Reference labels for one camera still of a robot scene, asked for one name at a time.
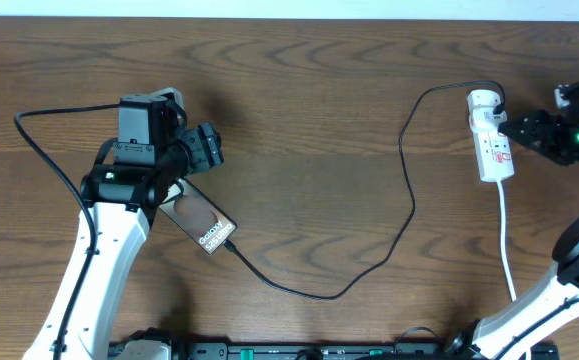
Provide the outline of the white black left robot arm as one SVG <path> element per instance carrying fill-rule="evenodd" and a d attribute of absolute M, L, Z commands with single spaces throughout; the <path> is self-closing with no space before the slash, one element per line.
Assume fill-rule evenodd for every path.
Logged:
<path fill-rule="evenodd" d="M 103 359 L 127 276 L 157 210 L 176 223 L 186 176 L 222 164 L 221 138 L 209 123 L 111 138 L 75 194 L 81 206 L 72 257 L 28 359 Z"/>

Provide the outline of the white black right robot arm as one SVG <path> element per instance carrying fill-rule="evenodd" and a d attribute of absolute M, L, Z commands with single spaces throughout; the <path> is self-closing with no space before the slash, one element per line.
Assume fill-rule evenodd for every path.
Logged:
<path fill-rule="evenodd" d="M 579 122 L 536 110 L 499 129 L 559 165 L 579 161 Z M 579 318 L 579 217 L 557 240 L 552 258 L 536 285 L 500 312 L 459 332 L 442 353 L 459 359 L 523 359 L 534 345 Z"/>

